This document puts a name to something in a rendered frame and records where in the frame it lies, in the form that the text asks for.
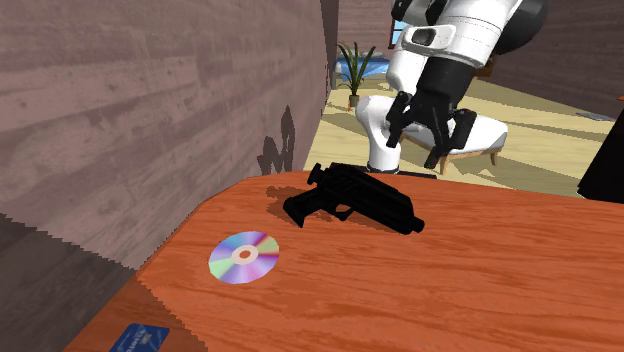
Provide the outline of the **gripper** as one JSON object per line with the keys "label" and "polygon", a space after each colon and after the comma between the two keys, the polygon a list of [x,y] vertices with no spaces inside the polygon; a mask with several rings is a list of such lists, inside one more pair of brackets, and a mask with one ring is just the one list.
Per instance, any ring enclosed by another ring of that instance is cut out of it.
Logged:
{"label": "gripper", "polygon": [[425,161],[425,168],[435,168],[438,161],[452,149],[463,149],[477,113],[456,108],[475,71],[473,66],[456,60],[428,58],[418,80],[415,96],[412,98],[410,93],[399,91],[386,115],[390,123],[386,146],[395,148],[402,130],[416,122],[431,130],[435,142]]}

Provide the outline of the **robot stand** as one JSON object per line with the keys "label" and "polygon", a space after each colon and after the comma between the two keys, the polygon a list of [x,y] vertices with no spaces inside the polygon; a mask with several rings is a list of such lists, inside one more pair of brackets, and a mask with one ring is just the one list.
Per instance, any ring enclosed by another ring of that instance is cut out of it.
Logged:
{"label": "robot stand", "polygon": [[399,169],[378,170],[378,169],[368,168],[368,167],[366,167],[365,169],[366,169],[366,172],[369,172],[369,173],[395,174],[395,175],[404,175],[404,176],[413,176],[413,177],[437,179],[437,176],[434,175],[434,174],[411,172],[411,171],[402,171],[402,170],[399,170]]}

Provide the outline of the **white lounge seat wooden legs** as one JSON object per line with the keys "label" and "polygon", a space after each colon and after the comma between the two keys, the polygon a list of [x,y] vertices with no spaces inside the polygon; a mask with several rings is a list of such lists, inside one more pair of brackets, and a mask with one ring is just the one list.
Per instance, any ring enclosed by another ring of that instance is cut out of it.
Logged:
{"label": "white lounge seat wooden legs", "polygon": [[[496,165],[497,155],[502,151],[507,135],[508,127],[505,123],[478,115],[464,148],[452,149],[447,156],[439,159],[440,173],[446,174],[451,160],[480,155],[489,155],[491,163]],[[432,132],[417,124],[405,128],[403,136],[428,151],[434,146]]]}

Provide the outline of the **green potted plant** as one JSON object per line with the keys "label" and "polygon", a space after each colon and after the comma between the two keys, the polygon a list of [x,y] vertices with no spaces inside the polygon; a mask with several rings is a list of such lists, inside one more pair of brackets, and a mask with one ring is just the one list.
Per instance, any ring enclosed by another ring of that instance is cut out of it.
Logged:
{"label": "green potted plant", "polygon": [[356,108],[359,102],[359,95],[357,92],[363,81],[365,69],[376,47],[373,46],[370,48],[364,58],[361,58],[356,42],[354,42],[354,49],[351,49],[345,41],[340,41],[337,47],[340,49],[348,69],[347,75],[344,73],[341,74],[342,82],[339,86],[345,86],[350,90],[348,111],[351,111]]}

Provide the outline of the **black toy pistol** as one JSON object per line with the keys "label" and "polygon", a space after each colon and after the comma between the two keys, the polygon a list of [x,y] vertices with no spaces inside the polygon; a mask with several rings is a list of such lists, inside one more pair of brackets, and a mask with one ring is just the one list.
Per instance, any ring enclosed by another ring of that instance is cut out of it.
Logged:
{"label": "black toy pistol", "polygon": [[316,187],[283,203],[284,211],[299,227],[319,210],[341,221],[356,212],[404,235],[420,233],[425,227],[407,195],[354,166],[332,163],[323,169],[316,163],[307,183]]}

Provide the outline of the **brown framed window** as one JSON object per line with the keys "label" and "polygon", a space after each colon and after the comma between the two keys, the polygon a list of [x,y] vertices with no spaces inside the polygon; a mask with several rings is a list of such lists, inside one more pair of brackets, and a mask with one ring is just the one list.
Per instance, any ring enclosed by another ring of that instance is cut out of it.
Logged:
{"label": "brown framed window", "polygon": [[398,42],[398,38],[401,32],[403,31],[403,29],[405,28],[405,26],[406,26],[405,22],[401,22],[397,20],[392,21],[391,27],[390,27],[390,37],[389,37],[389,42],[388,42],[389,49],[395,48]]}

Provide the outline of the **orange wooden table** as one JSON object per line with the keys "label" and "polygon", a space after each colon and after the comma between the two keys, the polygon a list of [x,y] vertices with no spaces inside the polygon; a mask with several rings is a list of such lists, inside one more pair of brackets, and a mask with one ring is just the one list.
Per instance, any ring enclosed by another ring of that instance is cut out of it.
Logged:
{"label": "orange wooden table", "polygon": [[[64,352],[109,352],[131,323],[160,352],[624,352],[624,205],[410,176],[383,181],[425,223],[361,215],[302,227],[303,172],[245,179],[199,205]],[[265,276],[216,279],[231,235],[279,245]]]}

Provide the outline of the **shiny compact disc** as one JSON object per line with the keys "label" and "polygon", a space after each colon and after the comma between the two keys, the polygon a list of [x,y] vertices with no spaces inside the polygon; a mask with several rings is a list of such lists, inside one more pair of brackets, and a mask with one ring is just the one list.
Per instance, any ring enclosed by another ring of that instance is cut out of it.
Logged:
{"label": "shiny compact disc", "polygon": [[211,252],[208,266],[219,281],[245,284],[265,276],[278,259],[279,245],[273,237],[247,231],[221,241]]}

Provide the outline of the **blue card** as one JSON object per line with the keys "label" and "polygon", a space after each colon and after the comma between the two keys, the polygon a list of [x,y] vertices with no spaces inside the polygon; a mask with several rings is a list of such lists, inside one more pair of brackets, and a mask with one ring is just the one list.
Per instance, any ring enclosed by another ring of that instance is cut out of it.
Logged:
{"label": "blue card", "polygon": [[109,352],[158,352],[169,332],[166,327],[132,323]]}

